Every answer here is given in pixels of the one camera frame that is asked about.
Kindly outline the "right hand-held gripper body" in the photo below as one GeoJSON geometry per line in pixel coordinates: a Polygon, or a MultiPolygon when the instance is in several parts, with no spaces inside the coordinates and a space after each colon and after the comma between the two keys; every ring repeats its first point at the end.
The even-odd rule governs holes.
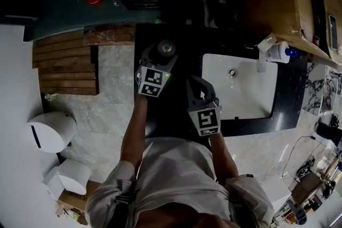
{"type": "Polygon", "coordinates": [[[190,106],[187,111],[200,137],[220,132],[221,106],[218,98],[190,106]]]}

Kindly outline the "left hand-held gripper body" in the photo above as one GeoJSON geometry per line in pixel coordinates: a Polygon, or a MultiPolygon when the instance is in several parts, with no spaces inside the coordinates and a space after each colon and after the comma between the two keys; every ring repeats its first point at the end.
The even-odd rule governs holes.
{"type": "Polygon", "coordinates": [[[154,68],[155,66],[138,66],[135,73],[137,93],[148,97],[158,98],[164,89],[171,73],[165,73],[154,68]]]}

